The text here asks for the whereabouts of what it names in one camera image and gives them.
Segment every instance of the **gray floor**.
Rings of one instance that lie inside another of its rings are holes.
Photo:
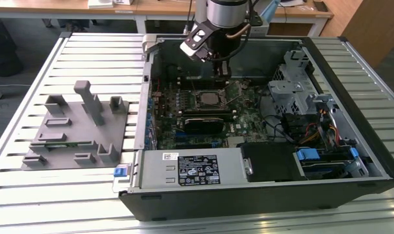
[[[52,20],[53,28],[45,28],[40,19],[2,19],[14,43],[18,47],[17,54],[24,63],[24,71],[8,78],[0,78],[0,85],[31,84],[51,52],[60,32],[57,21]],[[160,23],[160,28],[153,27],[152,21],[147,22],[149,33],[182,33],[184,22]],[[131,20],[99,20],[99,25],[88,29],[89,32],[136,33],[136,25]],[[377,69],[382,79],[394,90],[394,49]],[[4,98],[0,100],[0,136],[10,121],[14,111],[26,93],[28,87],[0,87]]]

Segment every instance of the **metal bracket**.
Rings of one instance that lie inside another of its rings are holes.
[[[149,53],[153,50],[157,49],[156,47],[157,41],[156,41],[156,35],[155,34],[147,34],[143,38],[143,51],[144,53]]]

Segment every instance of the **motherboard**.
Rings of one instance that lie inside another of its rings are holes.
[[[268,134],[258,109],[263,86],[248,79],[179,78],[152,92],[157,149],[232,148]]]

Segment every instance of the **wooden desk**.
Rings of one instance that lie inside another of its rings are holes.
[[[188,0],[135,0],[132,5],[117,5],[113,8],[87,9],[87,0],[0,0],[0,18],[40,19],[96,19],[136,20],[139,33],[147,33],[145,20],[187,20]],[[278,8],[270,31],[274,34],[291,35],[294,30],[306,28],[305,34],[318,36],[330,12],[303,10],[299,7]],[[275,30],[274,23],[287,23],[286,33]]]
[[[345,36],[373,68],[394,48],[394,0],[323,0],[335,12],[322,36]]]
[[[0,18],[135,20],[137,1],[88,9],[87,0],[0,0]]]
[[[187,0],[140,0],[136,7],[136,15],[139,20],[187,20],[190,2]],[[317,11],[313,0],[309,0],[306,6],[302,7],[279,7],[272,18],[270,26],[270,34],[272,35],[292,35],[292,36],[318,36],[325,27],[327,19],[333,18],[331,12]],[[191,16],[195,13],[192,4]],[[284,26],[278,26],[276,23],[287,23]]]
[[[0,13],[52,13],[52,14],[116,14],[115,11],[136,10],[133,5],[113,8],[88,9],[87,0],[0,0]]]

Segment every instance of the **aluminum extrusion table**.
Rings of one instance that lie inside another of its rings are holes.
[[[129,101],[123,162],[132,160],[143,79],[143,35],[60,38],[0,139],[0,233],[394,233],[394,189],[337,209],[139,222],[112,192],[113,168],[21,171],[48,94],[79,101],[73,84],[92,83],[100,99]],[[394,156],[394,94],[349,43],[314,39],[359,109]],[[326,85],[318,78],[321,87]]]

